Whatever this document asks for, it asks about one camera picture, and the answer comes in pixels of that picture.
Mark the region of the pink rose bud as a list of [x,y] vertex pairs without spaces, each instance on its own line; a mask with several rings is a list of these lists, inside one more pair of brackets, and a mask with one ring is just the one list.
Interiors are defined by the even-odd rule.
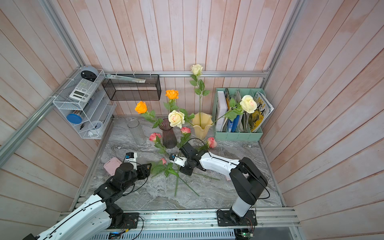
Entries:
[[161,159],[162,163],[162,171],[166,178],[169,176],[174,176],[176,178],[176,183],[175,183],[175,192],[174,196],[176,197],[178,194],[178,189],[179,189],[179,181],[181,181],[185,186],[187,186],[195,195],[198,197],[200,196],[185,180],[183,180],[180,175],[179,171],[175,170],[173,167],[173,163],[167,162],[164,158]]

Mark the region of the pink rose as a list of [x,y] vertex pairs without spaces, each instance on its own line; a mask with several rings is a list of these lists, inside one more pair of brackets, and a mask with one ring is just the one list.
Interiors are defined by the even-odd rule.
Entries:
[[154,143],[154,146],[159,150],[160,154],[169,156],[167,153],[166,147],[162,143],[162,136],[158,133],[153,133],[150,135],[149,140]]
[[214,137],[210,137],[210,138],[208,138],[204,143],[203,143],[203,145],[202,146],[200,146],[199,148],[198,148],[198,150],[199,151],[201,151],[201,150],[210,150],[210,149],[214,149],[214,148],[216,148],[217,147],[217,142],[216,142],[216,140],[215,140],[215,138]]
[[181,138],[180,142],[177,144],[178,148],[181,148],[184,144],[186,144],[191,139],[191,129],[187,127],[181,128]]

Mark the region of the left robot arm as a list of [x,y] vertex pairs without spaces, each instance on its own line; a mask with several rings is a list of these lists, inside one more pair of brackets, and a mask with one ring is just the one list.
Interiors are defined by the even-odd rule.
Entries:
[[25,240],[88,240],[108,228],[135,229],[139,214],[126,214],[115,202],[127,196],[125,191],[138,180],[147,180],[151,164],[122,163],[104,184],[76,210],[48,230]]

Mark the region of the cream rose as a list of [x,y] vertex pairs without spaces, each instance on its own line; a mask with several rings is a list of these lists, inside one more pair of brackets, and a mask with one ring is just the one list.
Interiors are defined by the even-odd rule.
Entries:
[[185,124],[193,125],[192,120],[194,117],[194,113],[189,114],[185,109],[179,109],[178,111],[173,110],[169,113],[168,121],[172,128],[178,127],[181,129]]
[[206,90],[205,82],[200,78],[203,73],[203,66],[200,64],[195,64],[191,66],[192,74],[190,77],[190,84],[194,87],[195,94],[199,97],[199,126],[203,127],[203,112],[202,112],[202,99],[204,96],[207,96],[210,91]]
[[252,114],[257,109],[257,106],[258,105],[254,101],[254,98],[250,95],[245,95],[239,103],[235,100],[235,98],[231,98],[230,110],[215,120],[214,123],[216,124],[216,122],[222,118],[227,118],[230,121],[234,121],[238,115],[242,115],[244,112]]

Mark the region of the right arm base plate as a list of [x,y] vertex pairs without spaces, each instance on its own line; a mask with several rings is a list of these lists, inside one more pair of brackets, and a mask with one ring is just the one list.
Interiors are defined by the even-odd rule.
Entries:
[[256,212],[248,210],[243,217],[239,217],[235,212],[230,209],[227,211],[217,210],[217,221],[219,227],[232,227],[232,226],[257,226]]

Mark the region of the orange rose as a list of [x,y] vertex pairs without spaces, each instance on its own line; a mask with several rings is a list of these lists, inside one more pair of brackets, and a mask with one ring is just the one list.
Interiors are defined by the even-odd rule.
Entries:
[[179,92],[176,90],[166,90],[165,96],[168,98],[168,102],[164,103],[164,106],[169,112],[173,110],[179,110],[179,106],[177,105],[177,99],[179,98]]
[[179,170],[175,170],[172,163],[163,164],[163,162],[159,161],[155,163],[155,166],[151,169],[152,178],[157,177],[158,175],[163,174],[166,178],[169,176],[176,177],[176,186],[175,186],[175,197],[178,194],[179,181],[181,181],[184,185],[186,185],[189,190],[191,190],[198,197],[200,196],[185,180],[183,180],[179,175]]
[[143,101],[137,103],[135,111],[140,114],[145,120],[153,124],[154,128],[160,128],[161,130],[165,129],[164,119],[157,117],[155,110],[148,110],[147,104]]

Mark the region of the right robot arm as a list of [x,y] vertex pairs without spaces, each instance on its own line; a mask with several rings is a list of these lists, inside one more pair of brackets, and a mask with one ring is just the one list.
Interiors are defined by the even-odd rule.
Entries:
[[249,158],[233,160],[212,154],[206,148],[197,150],[189,143],[179,148],[180,154],[169,159],[180,166],[180,172],[190,176],[195,168],[214,171],[231,179],[238,198],[228,211],[233,221],[242,220],[267,189],[268,180]]

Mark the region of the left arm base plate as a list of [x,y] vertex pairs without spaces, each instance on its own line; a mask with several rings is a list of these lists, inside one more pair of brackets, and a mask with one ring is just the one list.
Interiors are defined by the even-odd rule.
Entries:
[[112,217],[108,229],[136,229],[139,221],[139,213],[120,213]]

